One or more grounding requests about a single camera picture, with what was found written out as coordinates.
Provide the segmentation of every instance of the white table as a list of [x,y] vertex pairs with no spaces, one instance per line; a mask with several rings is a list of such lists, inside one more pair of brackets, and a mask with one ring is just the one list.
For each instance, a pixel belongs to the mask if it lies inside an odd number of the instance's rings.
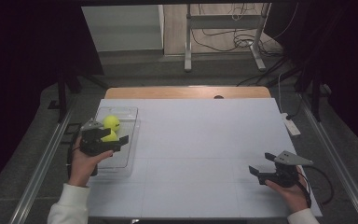
[[[137,107],[141,127],[131,176],[89,182],[91,217],[289,215],[281,196],[248,170],[273,171],[265,152],[296,153],[274,99],[107,99],[102,106]],[[322,215],[315,201],[311,210]]]

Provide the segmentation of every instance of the hand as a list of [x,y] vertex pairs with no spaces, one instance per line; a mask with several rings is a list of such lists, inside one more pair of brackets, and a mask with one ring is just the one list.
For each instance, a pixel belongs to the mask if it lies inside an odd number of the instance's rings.
[[[302,174],[301,169],[298,166],[297,170],[300,174]],[[299,175],[299,182],[304,186],[304,188],[307,188],[305,180],[301,175]],[[266,185],[283,196],[293,213],[308,208],[304,192],[297,185],[294,185],[291,188],[283,188],[270,180],[266,180]]]
[[98,156],[90,157],[79,150],[80,140],[81,137],[78,137],[73,147],[72,170],[68,184],[85,188],[95,166],[103,159],[111,157],[113,155],[113,150],[105,151]]

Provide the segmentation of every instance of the cable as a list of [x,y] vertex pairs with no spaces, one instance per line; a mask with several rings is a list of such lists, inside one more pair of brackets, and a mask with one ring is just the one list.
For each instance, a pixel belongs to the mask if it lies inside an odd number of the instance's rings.
[[[238,20],[240,20],[241,18],[242,18],[242,16],[243,16],[243,8],[245,7],[245,4],[244,3],[242,3],[242,7],[235,7],[235,4],[233,3],[233,4],[231,4],[231,10],[232,10],[232,14],[231,14],[231,18],[232,18],[232,20],[234,20],[234,21],[238,21]],[[235,9],[237,9],[237,8],[240,8],[241,9],[241,13],[240,13],[240,15],[238,15],[238,14],[235,14]]]
[[312,200],[310,199],[310,193],[305,189],[305,187],[298,181],[295,180],[296,185],[303,191],[304,196],[305,196],[305,201],[307,202],[307,206],[308,208],[310,208],[312,206]]
[[279,102],[279,110],[282,113],[282,105],[281,105],[281,75],[282,75],[282,73],[280,73],[279,76],[278,76],[278,102]]
[[214,47],[201,44],[199,41],[197,41],[196,37],[194,36],[193,29],[191,29],[191,34],[193,35],[194,41],[195,41],[197,44],[199,44],[199,45],[201,45],[201,46],[203,46],[203,47],[205,47],[205,48],[214,49],[214,50],[221,51],[221,52],[229,52],[229,51],[232,51],[232,50],[234,50],[234,49],[237,48],[237,47],[235,47],[235,48],[233,48],[233,49],[216,49],[216,48],[214,48]]
[[310,190],[310,182],[308,181],[308,179],[303,174],[301,174],[300,172],[297,172],[297,173],[304,178],[305,182],[307,183],[307,187]]
[[273,50],[270,50],[270,51],[267,51],[265,48],[264,48],[264,44],[271,41],[273,39],[270,39],[266,42],[263,42],[261,40],[259,40],[259,52],[264,55],[264,56],[267,56],[267,57],[282,57],[283,56],[283,49],[280,48],[280,49],[273,49]]
[[72,171],[72,159],[73,159],[72,153],[73,153],[74,150],[79,148],[79,147],[73,148],[74,143],[76,142],[76,139],[79,136],[79,132],[80,132],[80,129],[74,131],[74,134],[72,135],[72,138],[71,138],[71,144],[69,145],[68,150],[67,150],[66,171],[67,171],[67,174],[68,174],[68,179],[71,177],[71,171]]
[[286,119],[292,119],[292,118],[294,118],[295,116],[297,116],[298,112],[300,111],[300,107],[301,107],[301,105],[302,105],[302,103],[303,103],[303,99],[304,99],[304,97],[301,97],[301,100],[300,100],[300,103],[298,104],[296,113],[293,114],[293,115],[287,115]]
[[322,202],[322,205],[326,205],[326,204],[330,203],[334,198],[335,192],[334,192],[333,184],[331,183],[328,176],[323,171],[321,171],[320,169],[318,169],[314,166],[303,165],[303,167],[313,169],[313,170],[319,172],[322,176],[324,176],[324,178],[327,180],[327,183],[329,184],[329,187],[330,187],[330,197],[328,199],[326,199],[324,202]]
[[281,67],[284,63],[286,63],[289,60],[289,58],[287,57],[282,57],[280,58],[279,61],[277,61],[274,65],[272,65],[255,83],[256,86],[259,86],[259,82],[261,81],[261,79],[263,79],[264,77],[266,77],[268,74],[270,74],[271,72],[275,71],[276,69],[278,69],[279,67]]
[[252,79],[257,78],[257,77],[260,77],[260,76],[262,76],[262,75],[258,75],[258,76],[255,76],[255,77],[249,77],[249,78],[247,78],[247,79],[241,81],[240,83],[238,83],[236,87],[239,87],[243,82],[252,80]]
[[297,13],[297,9],[298,9],[298,3],[296,4],[296,9],[295,9],[295,12],[293,13],[293,16],[292,16],[292,19],[289,21],[289,23],[287,24],[286,28],[278,35],[272,37],[271,39],[275,39],[277,38],[278,36],[282,35],[284,32],[286,32],[286,30],[290,27],[290,25],[292,24],[293,22],[293,19],[295,18],[295,15]]
[[206,34],[204,32],[204,30],[202,30],[202,32],[205,34],[205,35],[223,35],[223,34],[228,34],[228,33],[235,33],[237,31],[248,31],[246,29],[240,29],[240,30],[232,30],[232,31],[225,31],[225,32],[220,32],[220,33],[214,33],[214,34]]
[[252,46],[253,44],[253,39],[249,39],[249,38],[245,38],[245,39],[241,39],[239,38],[240,36],[249,36],[252,38],[255,38],[253,35],[237,35],[237,32],[234,32],[234,46],[237,48],[249,48],[250,46]]

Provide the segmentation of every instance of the white sleeve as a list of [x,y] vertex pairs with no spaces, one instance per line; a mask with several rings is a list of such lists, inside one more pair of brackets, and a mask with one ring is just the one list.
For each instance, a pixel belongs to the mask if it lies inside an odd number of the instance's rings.
[[89,188],[63,184],[60,200],[51,206],[50,213],[48,214],[48,224],[87,224],[89,211],[86,204],[89,193]]
[[290,224],[319,224],[309,208],[293,213],[287,220]]

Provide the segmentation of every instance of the clear plastic container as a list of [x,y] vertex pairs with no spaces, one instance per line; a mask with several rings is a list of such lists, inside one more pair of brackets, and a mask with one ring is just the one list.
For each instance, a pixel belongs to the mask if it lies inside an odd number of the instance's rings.
[[93,177],[97,179],[122,178],[131,175],[140,128],[136,107],[100,107],[95,120],[103,123],[103,119],[108,115],[114,115],[120,121],[120,128],[116,131],[117,139],[128,135],[129,143],[122,146],[120,151],[115,152],[113,157],[98,164],[98,174]]

